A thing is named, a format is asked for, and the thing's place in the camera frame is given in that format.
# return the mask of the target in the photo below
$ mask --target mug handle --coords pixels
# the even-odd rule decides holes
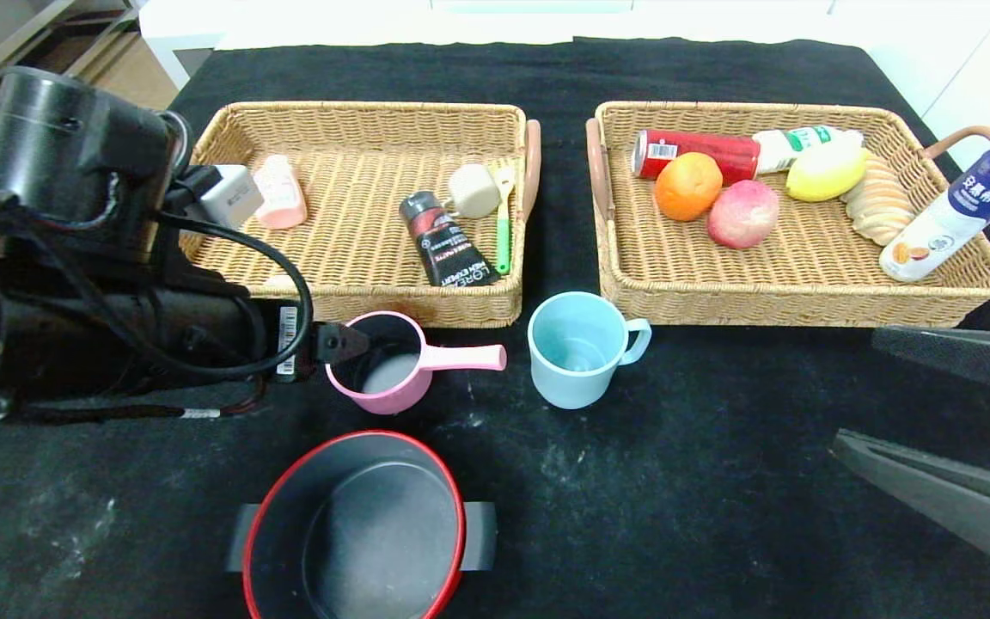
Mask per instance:
[[[506,369],[506,348],[502,344],[468,348],[427,346],[419,358],[423,370],[495,370]]]
[[[648,349],[648,342],[651,341],[651,325],[644,318],[633,318],[631,321],[625,321],[625,330],[628,330],[629,333],[639,333],[637,333],[632,348],[629,348],[625,355],[621,356],[621,361],[618,361],[617,365],[635,364],[635,362],[640,361],[640,357],[644,356],[644,351]]]

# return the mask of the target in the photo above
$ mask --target lemon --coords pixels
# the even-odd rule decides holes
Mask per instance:
[[[842,195],[865,176],[865,149],[850,140],[833,140],[801,153],[789,168],[785,191],[793,199],[823,201]]]

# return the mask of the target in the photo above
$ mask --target black tablecloth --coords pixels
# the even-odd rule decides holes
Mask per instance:
[[[510,367],[443,372],[396,419],[322,376],[231,420],[0,426],[0,616],[246,616],[223,571],[235,509],[306,450],[390,427],[465,498],[498,503],[498,558],[445,616],[990,616],[990,557],[845,470],[837,428],[990,469],[990,390],[873,352],[869,330],[657,328],[582,411],[529,379],[525,322],[597,290],[583,122],[612,99],[877,106],[932,135],[863,51],[685,40],[216,52],[172,106],[231,101],[515,103],[543,172],[523,319],[437,344],[503,342]],[[950,161],[940,162],[947,175]],[[990,328],[990,303],[966,322]],[[219,390],[205,393],[217,396]]]

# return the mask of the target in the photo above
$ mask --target white power adapter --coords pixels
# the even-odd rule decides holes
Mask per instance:
[[[237,230],[262,206],[262,192],[245,165],[216,165],[221,180],[201,196],[204,215],[217,224]]]

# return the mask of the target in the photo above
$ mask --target wicker basket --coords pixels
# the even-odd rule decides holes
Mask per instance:
[[[759,246],[740,251],[712,242],[704,222],[660,215],[652,204],[652,183],[635,179],[629,169],[640,129],[751,136],[818,123],[863,131],[867,148],[891,161],[916,211],[948,187],[932,161],[948,144],[924,151],[903,120],[887,110],[603,103],[586,128],[602,295],[628,316],[675,325],[947,328],[986,302],[990,243],[983,235],[927,278],[904,285],[881,271],[881,248],[852,231],[840,201],[790,199],[785,173],[760,176],[782,196],[778,227]]]
[[[217,111],[193,149],[197,163],[258,168],[286,154],[297,171],[308,220],[243,230],[284,252],[315,298],[315,319],[346,321],[371,310],[398,310],[428,328],[501,328],[522,313],[523,243],[540,172],[540,125],[514,106],[468,103],[241,102]],[[461,164],[512,161],[510,274],[495,285],[431,286],[400,220],[400,200],[419,189],[448,197]],[[496,218],[462,219],[488,259],[495,258]],[[185,236],[182,250],[256,297],[295,297],[263,255],[215,238]]]

